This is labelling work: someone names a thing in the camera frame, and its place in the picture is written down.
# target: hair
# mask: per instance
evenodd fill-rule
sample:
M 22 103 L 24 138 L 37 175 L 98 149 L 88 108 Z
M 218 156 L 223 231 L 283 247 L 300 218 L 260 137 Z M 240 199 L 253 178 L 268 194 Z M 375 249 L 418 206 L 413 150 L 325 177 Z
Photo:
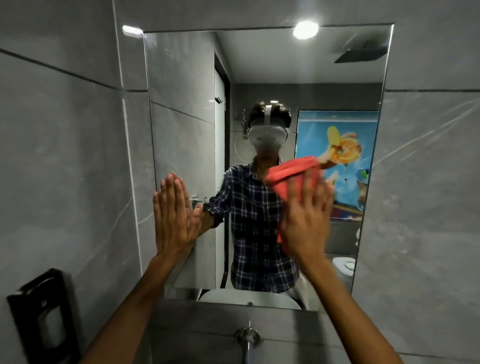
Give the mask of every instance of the hair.
M 253 106 L 252 111 L 250 112 L 250 116 L 248 118 L 248 127 L 251 127 L 253 120 L 263 117 L 265 117 L 265 103 L 262 101 L 256 103 Z M 292 116 L 290 114 L 290 110 L 282 104 L 272 105 L 272 112 L 270 114 L 270 117 L 282 119 L 287 128 L 289 128 L 290 124 L 292 123 Z

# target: red cloth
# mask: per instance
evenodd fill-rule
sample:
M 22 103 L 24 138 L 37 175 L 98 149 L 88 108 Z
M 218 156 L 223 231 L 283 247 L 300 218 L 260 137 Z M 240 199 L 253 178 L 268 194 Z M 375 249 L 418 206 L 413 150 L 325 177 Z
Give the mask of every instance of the red cloth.
M 275 193 L 282 199 L 287 201 L 287 181 L 295 178 L 295 187 L 297 190 L 298 199 L 301 200 L 301 187 L 303 184 L 304 172 L 308 169 L 320 170 L 320 163 L 315 157 L 303 157 L 290 160 L 282 163 L 279 166 L 272 167 L 268 170 L 267 183 L 272 186 Z M 319 173 L 314 173 L 312 176 L 313 186 L 318 183 Z M 282 244 L 282 237 L 280 229 L 278 230 L 278 240 Z M 282 249 L 288 255 L 288 248 L 282 244 Z

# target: cartoon poster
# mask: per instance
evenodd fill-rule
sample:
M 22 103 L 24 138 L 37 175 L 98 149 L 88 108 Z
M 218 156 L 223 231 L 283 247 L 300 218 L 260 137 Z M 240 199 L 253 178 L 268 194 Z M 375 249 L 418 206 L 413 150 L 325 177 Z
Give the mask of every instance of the cartoon poster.
M 361 220 L 378 111 L 300 111 L 295 157 L 316 156 L 335 184 L 332 218 Z

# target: plaid shirt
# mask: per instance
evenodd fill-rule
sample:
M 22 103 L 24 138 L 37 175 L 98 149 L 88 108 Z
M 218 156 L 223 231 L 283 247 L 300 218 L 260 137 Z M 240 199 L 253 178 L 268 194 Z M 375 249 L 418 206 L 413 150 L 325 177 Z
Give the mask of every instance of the plaid shirt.
M 230 167 L 204 210 L 213 215 L 214 228 L 231 213 L 233 287 L 282 293 L 295 286 L 299 271 L 277 242 L 282 201 L 253 172 L 254 164 Z

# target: shirt sleeve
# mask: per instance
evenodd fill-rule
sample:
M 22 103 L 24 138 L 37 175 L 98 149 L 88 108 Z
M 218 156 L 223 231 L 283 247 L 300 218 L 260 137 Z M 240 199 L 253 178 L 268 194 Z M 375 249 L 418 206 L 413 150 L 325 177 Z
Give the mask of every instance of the shirt sleeve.
M 230 213 L 232 200 L 232 170 L 229 169 L 223 175 L 222 186 L 216 196 L 204 204 L 204 211 L 208 211 L 214 217 L 212 228 L 216 228 L 223 222 L 223 219 Z

